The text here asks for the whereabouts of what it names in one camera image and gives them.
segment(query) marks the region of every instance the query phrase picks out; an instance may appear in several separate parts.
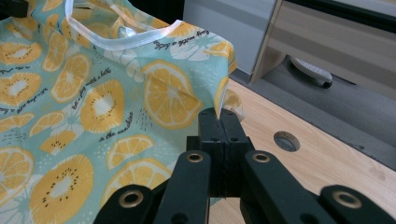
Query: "garment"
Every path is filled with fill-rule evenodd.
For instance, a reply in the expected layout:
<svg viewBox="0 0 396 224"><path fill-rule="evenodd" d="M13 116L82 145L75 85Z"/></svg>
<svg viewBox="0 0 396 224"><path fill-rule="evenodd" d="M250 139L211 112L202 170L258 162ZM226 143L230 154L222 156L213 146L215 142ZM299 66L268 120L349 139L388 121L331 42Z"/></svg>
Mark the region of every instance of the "garment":
<svg viewBox="0 0 396 224"><path fill-rule="evenodd" d="M0 21L0 223L93 222L116 189L169 178L233 46L126 0L28 2Z"/></svg>

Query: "gray floor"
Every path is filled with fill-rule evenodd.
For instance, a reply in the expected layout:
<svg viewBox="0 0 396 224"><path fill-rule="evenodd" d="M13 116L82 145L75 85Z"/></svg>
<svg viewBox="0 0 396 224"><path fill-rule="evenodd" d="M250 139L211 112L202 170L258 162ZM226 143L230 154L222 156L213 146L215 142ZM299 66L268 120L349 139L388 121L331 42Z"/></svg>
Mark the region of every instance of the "gray floor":
<svg viewBox="0 0 396 224"><path fill-rule="evenodd" d="M396 171L396 101L336 76L323 89L289 58L255 84L239 70L231 78Z"/></svg>

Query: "apron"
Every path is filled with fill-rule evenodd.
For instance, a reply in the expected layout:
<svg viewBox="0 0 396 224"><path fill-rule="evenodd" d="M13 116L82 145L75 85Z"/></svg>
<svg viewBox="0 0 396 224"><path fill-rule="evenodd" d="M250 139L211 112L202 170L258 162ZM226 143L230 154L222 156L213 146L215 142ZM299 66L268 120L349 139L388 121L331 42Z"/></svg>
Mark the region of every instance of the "apron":
<svg viewBox="0 0 396 224"><path fill-rule="evenodd" d="M233 46L126 0L28 2L0 21L0 223L92 223L170 177L197 114L219 115Z"/></svg>

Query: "round hole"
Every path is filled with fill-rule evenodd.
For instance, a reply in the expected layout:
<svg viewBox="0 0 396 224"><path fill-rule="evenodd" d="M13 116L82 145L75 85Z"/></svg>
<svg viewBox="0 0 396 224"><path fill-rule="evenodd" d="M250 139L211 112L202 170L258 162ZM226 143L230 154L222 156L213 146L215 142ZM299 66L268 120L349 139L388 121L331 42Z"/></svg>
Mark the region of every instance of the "round hole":
<svg viewBox="0 0 396 224"><path fill-rule="evenodd" d="M274 141L280 148L289 152L300 149L300 141L291 133L277 132L274 134Z"/></svg>
<svg viewBox="0 0 396 224"><path fill-rule="evenodd" d="M353 209L358 209L361 207L361 200L348 192L336 191L332 194L332 197L335 199L336 202L340 203L345 207Z"/></svg>
<svg viewBox="0 0 396 224"><path fill-rule="evenodd" d="M300 220L304 224L319 224L319 221L316 217L312 216L311 214L302 214L300 216Z"/></svg>
<svg viewBox="0 0 396 224"><path fill-rule="evenodd" d="M268 162L271 159L267 155L260 153L260 154L254 154L253 160L258 162Z"/></svg>
<svg viewBox="0 0 396 224"><path fill-rule="evenodd" d="M187 224L189 219L187 218L186 214L176 213L172 215L171 222L172 224Z"/></svg>
<svg viewBox="0 0 396 224"><path fill-rule="evenodd" d="M187 156L187 160L190 162L200 162L204 159L204 157L200 154L193 153Z"/></svg>
<svg viewBox="0 0 396 224"><path fill-rule="evenodd" d="M143 193L137 189L131 189L121 194L119 204L124 208L136 207L143 202Z"/></svg>

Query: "wooden surface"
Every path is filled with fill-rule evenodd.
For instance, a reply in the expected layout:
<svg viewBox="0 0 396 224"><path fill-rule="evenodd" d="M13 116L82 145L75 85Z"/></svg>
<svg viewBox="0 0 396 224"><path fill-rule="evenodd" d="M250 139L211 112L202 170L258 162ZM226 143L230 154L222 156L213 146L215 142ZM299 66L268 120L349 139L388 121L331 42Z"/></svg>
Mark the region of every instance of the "wooden surface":
<svg viewBox="0 0 396 224"><path fill-rule="evenodd" d="M242 99L246 118L242 126L256 149L278 157L298 181L312 192L339 184L353 188L396 218L396 172L231 80L230 89ZM300 149L278 147L274 134L292 133ZM211 207L209 223L244 223L238 199L221 200Z"/></svg>

